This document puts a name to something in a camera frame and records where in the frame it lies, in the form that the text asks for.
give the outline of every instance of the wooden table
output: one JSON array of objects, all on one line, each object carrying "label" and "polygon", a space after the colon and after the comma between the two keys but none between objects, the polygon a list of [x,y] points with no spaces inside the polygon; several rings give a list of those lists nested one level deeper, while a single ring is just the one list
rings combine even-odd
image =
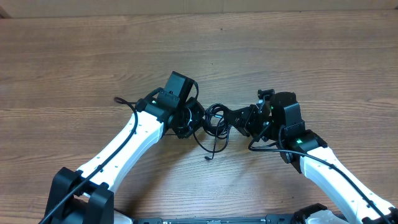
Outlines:
[{"label": "wooden table", "polygon": [[[200,102],[240,108],[257,89],[294,91],[307,128],[398,205],[398,11],[272,12],[0,20],[0,223],[37,223],[63,166],[96,155],[171,71]],[[206,146],[212,138],[202,131]],[[166,136],[116,194],[134,217],[290,213],[328,197],[278,154],[232,130],[213,161]]]}]

